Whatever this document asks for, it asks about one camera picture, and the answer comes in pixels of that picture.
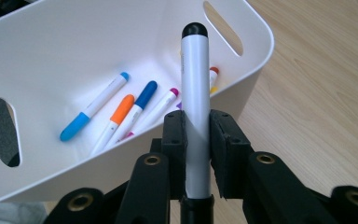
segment white plastic container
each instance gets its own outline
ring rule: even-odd
[[[14,168],[0,160],[0,202],[57,200],[82,187],[107,192],[128,180],[152,138],[161,137],[162,119],[103,154],[90,157],[91,148],[126,94],[138,96],[152,79],[158,90],[151,105],[168,89],[181,90],[181,33],[192,21],[207,27],[210,65],[220,70],[211,108],[237,118],[274,45],[246,1],[46,0],[0,19],[0,98],[14,110],[21,155]],[[233,41],[223,37],[230,33]],[[62,129],[123,71],[129,83],[61,142]]]

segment light wood grain tabletop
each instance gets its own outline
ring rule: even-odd
[[[248,1],[275,50],[238,120],[254,150],[279,156],[330,196],[358,187],[358,0]],[[246,223],[241,201],[215,197],[215,223]],[[172,223],[179,223],[172,202]]]

